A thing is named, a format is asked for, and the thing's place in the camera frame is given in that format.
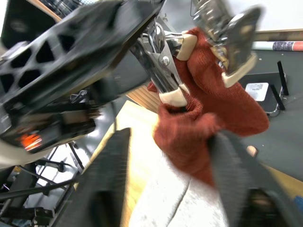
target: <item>ridged rubber pad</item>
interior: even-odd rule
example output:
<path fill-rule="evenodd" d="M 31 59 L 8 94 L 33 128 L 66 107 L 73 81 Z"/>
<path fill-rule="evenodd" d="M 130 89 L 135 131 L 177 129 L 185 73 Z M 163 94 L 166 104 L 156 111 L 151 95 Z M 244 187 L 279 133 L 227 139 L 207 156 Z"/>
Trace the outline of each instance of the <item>ridged rubber pad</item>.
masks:
<path fill-rule="evenodd" d="M 209 140 L 213 177 L 223 202 L 230 227 L 277 226 L 275 221 L 284 220 L 280 227 L 302 227 L 303 217 L 273 176 L 246 151 L 238 136 L 221 131 Z M 260 190 L 270 198 L 276 210 L 272 225 L 252 225 L 250 196 Z"/>
<path fill-rule="evenodd" d="M 125 194 L 130 129 L 115 132 L 80 177 L 52 227 L 118 227 Z"/>

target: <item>orange light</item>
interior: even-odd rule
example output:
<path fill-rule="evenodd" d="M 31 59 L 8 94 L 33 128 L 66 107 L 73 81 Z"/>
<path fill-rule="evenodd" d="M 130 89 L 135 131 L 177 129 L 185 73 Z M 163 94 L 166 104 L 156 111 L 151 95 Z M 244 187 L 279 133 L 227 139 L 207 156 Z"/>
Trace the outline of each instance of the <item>orange light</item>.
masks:
<path fill-rule="evenodd" d="M 37 148 L 41 145 L 42 139 L 39 135 L 23 135 L 21 136 L 21 144 L 26 151 Z"/>

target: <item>rust-colored fabric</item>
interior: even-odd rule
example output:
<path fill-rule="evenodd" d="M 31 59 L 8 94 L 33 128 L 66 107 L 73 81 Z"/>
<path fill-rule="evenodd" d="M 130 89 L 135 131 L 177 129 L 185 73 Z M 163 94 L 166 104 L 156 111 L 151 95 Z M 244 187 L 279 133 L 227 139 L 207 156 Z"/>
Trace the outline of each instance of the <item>rust-colored fabric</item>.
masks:
<path fill-rule="evenodd" d="M 179 76 L 191 93 L 188 112 L 175 113 L 174 107 L 162 104 L 154 140 L 177 168 L 213 185 L 206 140 L 222 127 L 240 136 L 258 134 L 269 127 L 269 121 L 239 83 L 225 88 L 222 69 L 204 35 L 197 28 L 189 33 L 198 37 L 190 59 L 175 59 Z M 148 89 L 157 91 L 152 83 Z"/>

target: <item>white fabric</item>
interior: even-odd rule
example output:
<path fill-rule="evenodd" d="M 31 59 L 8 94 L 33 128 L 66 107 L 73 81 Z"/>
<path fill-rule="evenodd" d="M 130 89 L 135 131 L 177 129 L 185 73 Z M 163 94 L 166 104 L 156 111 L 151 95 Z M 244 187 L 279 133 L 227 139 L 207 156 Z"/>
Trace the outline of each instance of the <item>white fabric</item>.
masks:
<path fill-rule="evenodd" d="M 217 191 L 177 170 L 163 156 L 159 173 L 147 183 L 129 227 L 227 227 Z"/>

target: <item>white label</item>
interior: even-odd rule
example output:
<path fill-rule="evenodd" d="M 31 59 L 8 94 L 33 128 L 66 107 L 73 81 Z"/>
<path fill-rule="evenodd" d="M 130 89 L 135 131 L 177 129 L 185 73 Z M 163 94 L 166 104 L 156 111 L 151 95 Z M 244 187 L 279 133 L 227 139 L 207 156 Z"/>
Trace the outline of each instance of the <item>white label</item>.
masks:
<path fill-rule="evenodd" d="M 251 83 L 247 84 L 245 91 L 257 102 L 265 100 L 268 83 Z"/>

